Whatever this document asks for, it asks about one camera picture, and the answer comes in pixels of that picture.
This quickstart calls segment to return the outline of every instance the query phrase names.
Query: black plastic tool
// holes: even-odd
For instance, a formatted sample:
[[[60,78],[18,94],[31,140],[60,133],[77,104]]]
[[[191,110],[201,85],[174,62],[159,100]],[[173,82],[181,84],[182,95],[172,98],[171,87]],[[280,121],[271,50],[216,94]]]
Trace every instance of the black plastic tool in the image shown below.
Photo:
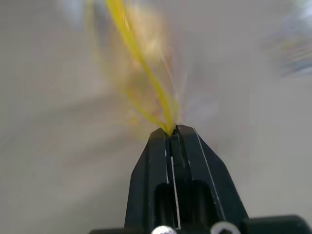
[[[221,159],[195,129],[153,132],[131,176],[125,225],[91,234],[312,234],[298,216],[249,218]]]

